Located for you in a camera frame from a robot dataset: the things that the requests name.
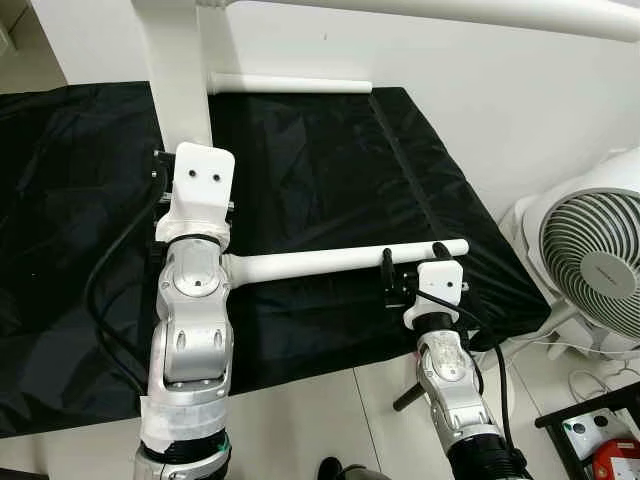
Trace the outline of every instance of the black cloth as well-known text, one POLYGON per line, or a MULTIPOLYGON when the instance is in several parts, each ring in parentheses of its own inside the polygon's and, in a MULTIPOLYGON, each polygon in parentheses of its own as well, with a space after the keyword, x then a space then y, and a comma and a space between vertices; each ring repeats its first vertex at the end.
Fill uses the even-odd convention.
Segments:
MULTIPOLYGON (((371 95, 224 94, 214 144, 236 158, 229 252, 256 255, 466 238, 463 306, 501 337, 548 307, 434 129, 401 88, 371 95)), ((144 202, 161 146, 146 83, 0 96, 0 431, 136 415, 81 305, 86 275, 144 202)), ((153 327, 151 228, 101 280, 107 319, 140 350, 153 327)), ((392 358, 412 336, 365 269, 231 293, 234 392, 392 358)), ((486 349, 486 338, 474 338, 486 349)))

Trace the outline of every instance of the white wall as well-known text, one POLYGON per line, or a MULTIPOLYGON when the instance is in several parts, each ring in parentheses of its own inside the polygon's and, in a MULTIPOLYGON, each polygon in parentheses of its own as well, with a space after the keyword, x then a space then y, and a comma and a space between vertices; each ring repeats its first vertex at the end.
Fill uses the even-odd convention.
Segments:
MULTIPOLYGON (((129 0, 33 4, 70 83, 145 78, 129 0)), ((407 88, 496 218, 640 141, 638 45, 259 3, 234 4, 228 25, 202 15, 217 71, 407 88)))

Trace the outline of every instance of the floor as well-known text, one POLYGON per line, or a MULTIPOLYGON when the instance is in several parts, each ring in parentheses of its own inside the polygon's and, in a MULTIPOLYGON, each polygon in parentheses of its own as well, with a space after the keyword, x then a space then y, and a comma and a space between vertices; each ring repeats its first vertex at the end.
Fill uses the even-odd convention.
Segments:
MULTIPOLYGON (((65 84, 31 10, 21 10, 7 28, 18 52, 0 57, 0 93, 65 84)), ((391 408, 395 397, 415 383, 414 362, 407 355, 232 397, 229 431, 234 450, 227 478, 313 479, 320 459, 335 455, 393 480, 451 479, 426 401, 402 413, 391 408)), ((534 478, 567 478, 546 433, 533 422, 543 413, 575 403, 568 373, 586 368, 605 375, 621 365, 588 360, 575 352, 551 361, 545 345, 531 345, 510 361, 512 430, 534 478)), ((613 386, 633 381, 635 375, 627 373, 610 379, 613 386)), ((485 398, 498 414, 496 372, 486 372, 485 382, 485 398)), ((584 387, 586 394, 591 387, 584 387)), ((54 480, 84 480, 87 473, 92 480, 130 478, 138 428, 138 419, 132 419, 0 440, 0 467, 46 472, 54 480)))

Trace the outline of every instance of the black shoe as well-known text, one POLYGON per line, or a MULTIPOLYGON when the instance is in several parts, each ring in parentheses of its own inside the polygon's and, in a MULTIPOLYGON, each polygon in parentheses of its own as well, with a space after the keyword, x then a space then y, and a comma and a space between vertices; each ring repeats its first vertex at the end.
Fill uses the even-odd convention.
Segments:
POLYGON ((342 464, 336 457, 327 457, 318 469, 318 480, 336 480, 342 472, 342 464))

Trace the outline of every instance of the white fan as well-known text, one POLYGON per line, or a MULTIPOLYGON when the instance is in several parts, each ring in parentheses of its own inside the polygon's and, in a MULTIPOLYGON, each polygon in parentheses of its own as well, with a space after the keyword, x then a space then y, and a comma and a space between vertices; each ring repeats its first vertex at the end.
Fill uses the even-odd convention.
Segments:
POLYGON ((500 227, 554 304, 537 336, 640 356, 640 149, 518 201, 500 227))

